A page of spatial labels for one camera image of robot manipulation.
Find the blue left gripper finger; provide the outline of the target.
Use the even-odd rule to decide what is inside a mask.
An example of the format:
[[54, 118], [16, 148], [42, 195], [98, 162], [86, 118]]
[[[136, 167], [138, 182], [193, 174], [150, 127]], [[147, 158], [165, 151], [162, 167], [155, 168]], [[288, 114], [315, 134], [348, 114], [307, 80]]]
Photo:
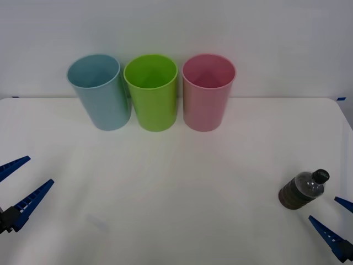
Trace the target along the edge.
[[1, 233], [21, 230], [53, 184], [54, 180], [49, 179], [23, 200], [1, 212]]
[[21, 166], [23, 166], [28, 161], [30, 161], [30, 157], [25, 156], [25, 157], [19, 158], [17, 160], [14, 160], [12, 162], [1, 165], [0, 166], [0, 182], [2, 182], [4, 179], [6, 179], [8, 176], [10, 176], [14, 171], [19, 169]]

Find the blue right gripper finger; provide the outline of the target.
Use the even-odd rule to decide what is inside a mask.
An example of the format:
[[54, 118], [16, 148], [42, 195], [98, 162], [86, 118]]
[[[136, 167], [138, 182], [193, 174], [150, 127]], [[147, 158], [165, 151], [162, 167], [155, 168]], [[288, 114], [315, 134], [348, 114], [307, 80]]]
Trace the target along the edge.
[[339, 203], [341, 206], [343, 206], [345, 209], [353, 213], [353, 202], [350, 202], [348, 200], [345, 200], [340, 197], [335, 197], [334, 200]]
[[328, 229], [313, 216], [310, 215], [308, 219], [341, 263], [347, 260], [352, 262], [352, 243]]

